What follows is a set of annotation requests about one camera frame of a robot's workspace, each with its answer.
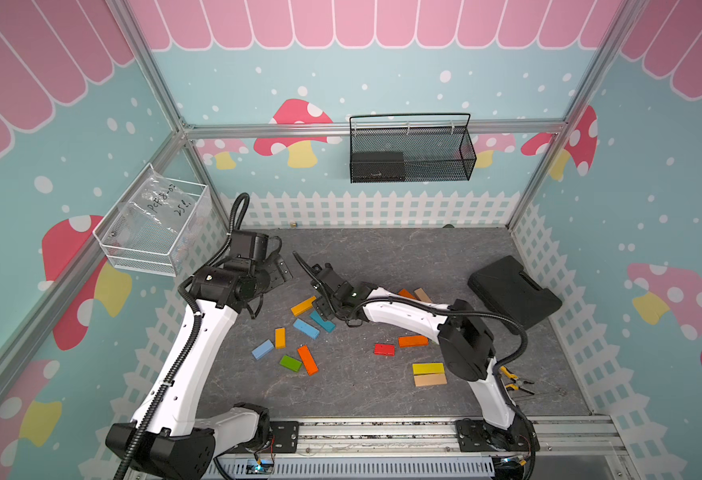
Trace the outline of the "orange long block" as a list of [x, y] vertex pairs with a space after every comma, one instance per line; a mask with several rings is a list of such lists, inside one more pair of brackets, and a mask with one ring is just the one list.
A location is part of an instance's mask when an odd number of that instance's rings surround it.
[[303, 345], [297, 349], [297, 353], [307, 374], [309, 376], [315, 375], [319, 369], [309, 347], [307, 345]]

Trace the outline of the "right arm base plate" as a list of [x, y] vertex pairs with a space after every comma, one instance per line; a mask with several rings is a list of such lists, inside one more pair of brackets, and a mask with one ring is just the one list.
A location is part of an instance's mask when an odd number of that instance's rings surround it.
[[455, 422], [461, 452], [538, 452], [540, 444], [533, 425], [516, 416], [508, 429], [479, 419]]

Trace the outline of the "teal long block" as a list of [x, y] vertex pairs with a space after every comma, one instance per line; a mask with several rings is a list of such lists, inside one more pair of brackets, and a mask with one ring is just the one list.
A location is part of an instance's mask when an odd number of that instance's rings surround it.
[[310, 314], [310, 319], [327, 333], [333, 332], [336, 328], [334, 323], [329, 320], [325, 320], [317, 311], [313, 311]]

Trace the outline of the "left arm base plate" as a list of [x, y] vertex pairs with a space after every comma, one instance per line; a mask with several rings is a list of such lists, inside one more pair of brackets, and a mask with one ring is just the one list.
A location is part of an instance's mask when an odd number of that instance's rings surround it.
[[257, 453], [262, 454], [293, 454], [297, 451], [300, 423], [297, 421], [272, 421], [265, 437], [236, 445], [227, 454]]

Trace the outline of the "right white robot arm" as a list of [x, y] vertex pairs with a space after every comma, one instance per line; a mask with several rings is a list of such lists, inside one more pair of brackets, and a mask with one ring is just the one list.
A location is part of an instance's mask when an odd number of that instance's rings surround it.
[[[501, 369], [520, 358], [529, 344], [526, 330], [516, 321], [474, 310], [460, 299], [443, 305], [406, 298], [369, 282], [353, 286], [331, 264], [311, 266], [298, 252], [293, 256], [311, 279], [322, 313], [331, 313], [350, 328], [386, 324], [437, 343], [446, 369], [466, 381], [474, 393], [481, 409], [480, 428], [492, 448], [511, 451], [520, 447], [530, 454], [539, 451], [535, 428], [510, 397], [501, 375]], [[518, 335], [516, 350], [497, 357], [487, 319], [505, 324]]]

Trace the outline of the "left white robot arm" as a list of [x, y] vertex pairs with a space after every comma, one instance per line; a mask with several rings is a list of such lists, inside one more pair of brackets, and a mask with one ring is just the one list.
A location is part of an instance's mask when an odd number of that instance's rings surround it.
[[270, 237], [246, 231], [247, 193], [234, 200], [223, 246], [182, 281], [186, 304], [181, 328], [158, 379], [126, 423], [115, 423], [106, 447], [120, 462], [114, 473], [142, 472], [163, 479], [199, 479], [219, 455], [240, 446], [259, 454], [274, 442], [269, 411], [237, 403], [207, 419], [196, 414], [200, 396], [223, 340], [241, 313], [256, 318], [266, 293], [292, 275]]

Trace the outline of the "tan long block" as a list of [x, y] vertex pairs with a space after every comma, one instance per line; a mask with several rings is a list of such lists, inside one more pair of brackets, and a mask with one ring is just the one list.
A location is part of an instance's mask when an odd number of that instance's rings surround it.
[[432, 299], [430, 298], [430, 296], [429, 296], [422, 288], [416, 289], [416, 290], [414, 291], [414, 295], [416, 296], [416, 298], [417, 298], [418, 300], [420, 300], [420, 301], [422, 301], [422, 302], [432, 303]]

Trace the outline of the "yellow-orange long block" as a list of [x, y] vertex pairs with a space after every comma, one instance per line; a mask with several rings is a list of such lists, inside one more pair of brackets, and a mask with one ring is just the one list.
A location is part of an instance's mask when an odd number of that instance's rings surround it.
[[314, 308], [314, 302], [317, 300], [315, 296], [312, 296], [299, 304], [291, 308], [291, 313], [294, 317], [300, 317], [301, 315], [311, 311]]

